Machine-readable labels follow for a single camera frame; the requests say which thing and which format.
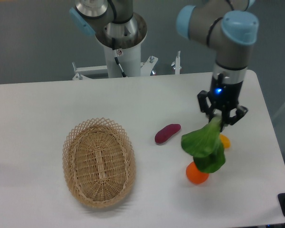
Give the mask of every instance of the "yellow object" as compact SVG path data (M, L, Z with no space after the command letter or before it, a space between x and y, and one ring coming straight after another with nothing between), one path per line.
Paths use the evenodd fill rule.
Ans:
M227 138L226 136L224 136L223 134L219 135L220 140L222 141L224 148L227 149L231 146L230 140L229 138Z

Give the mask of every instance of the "gray floor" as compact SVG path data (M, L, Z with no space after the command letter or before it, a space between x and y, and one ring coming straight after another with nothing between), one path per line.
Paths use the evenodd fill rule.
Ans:
M160 59L158 74L172 74L171 62L181 50L182 73L209 72L215 53L186 41L175 30L178 12L205 0L133 0L134 11L147 22L142 60ZM0 2L0 84L70 80L77 67L105 65L102 48L81 34L68 10L73 0ZM254 70L272 116L285 101L285 0L256 0L250 12L260 21L250 69ZM285 112L274 122L285 161Z

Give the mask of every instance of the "blue joint cap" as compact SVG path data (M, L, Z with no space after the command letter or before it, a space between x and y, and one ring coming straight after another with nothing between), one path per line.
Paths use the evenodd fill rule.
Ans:
M240 45L253 45L257 41L259 22L249 12L230 11L225 14L221 28L223 33L233 42Z
M189 23L195 6L185 6L176 19L176 30L182 37L189 39Z
M69 11L71 18L75 25L87 36L95 35L94 29L80 16L80 14L74 9L71 8Z
M250 6L252 6L255 3L256 0L249 0L249 5L248 8L250 8Z

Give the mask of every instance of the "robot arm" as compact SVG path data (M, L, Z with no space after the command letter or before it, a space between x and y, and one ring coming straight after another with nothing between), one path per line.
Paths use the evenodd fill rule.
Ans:
M216 110L221 111L221 131L225 125L235 124L248 111L239 105L238 96L257 39L258 19L251 13L242 12L252 3L252 0L211 0L202 8L184 7L177 18L180 35L217 52L210 90L201 91L198 100L200 110L209 121ZM236 114L230 117L232 110L236 110Z
M70 10L73 21L83 32L94 31L86 35L101 32L109 23L124 24L133 16L133 0L76 0L75 4Z

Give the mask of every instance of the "purple sweet potato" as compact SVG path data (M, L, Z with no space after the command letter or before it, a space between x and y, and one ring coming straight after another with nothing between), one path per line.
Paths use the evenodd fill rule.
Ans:
M162 144L170 139L174 134L176 134L181 129L179 124L169 124L157 132L155 136L155 142L157 144Z

